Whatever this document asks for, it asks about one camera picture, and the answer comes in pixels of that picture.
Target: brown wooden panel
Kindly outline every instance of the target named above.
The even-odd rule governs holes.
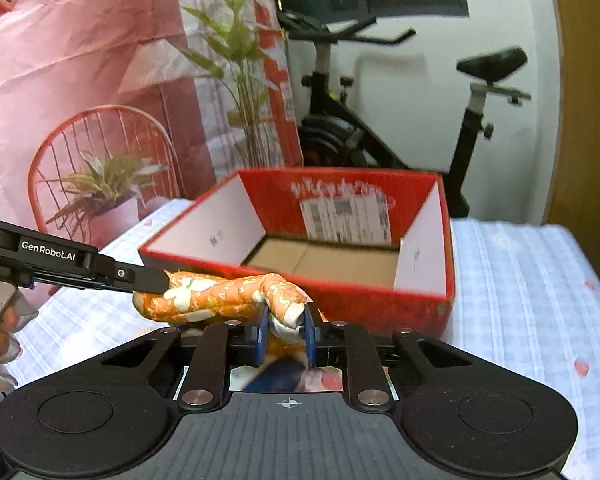
[[[562,131],[547,221],[568,227],[600,277],[600,0],[556,0]]]

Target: open box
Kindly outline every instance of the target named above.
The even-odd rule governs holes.
[[[278,272],[327,319],[440,337],[454,298],[442,180],[433,173],[240,170],[139,248],[145,265],[225,278]]]

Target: adjustment knob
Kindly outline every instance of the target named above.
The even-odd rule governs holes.
[[[491,140],[491,137],[493,137],[493,123],[488,123],[482,130],[483,134],[484,134],[484,138],[487,140]]]
[[[340,85],[344,86],[344,88],[351,88],[355,81],[356,80],[350,75],[343,75],[340,77]]]

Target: plant pot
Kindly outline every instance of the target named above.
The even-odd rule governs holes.
[[[91,244],[101,249],[139,221],[138,199],[133,197],[91,219]]]

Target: blue checkered tablecloth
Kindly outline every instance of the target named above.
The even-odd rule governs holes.
[[[138,247],[189,204],[175,200],[102,252],[141,264]],[[456,301],[447,342],[558,390],[578,415],[563,473],[600,480],[600,282],[570,232],[471,219],[452,223]],[[128,294],[62,288],[18,334],[20,384],[160,326]]]

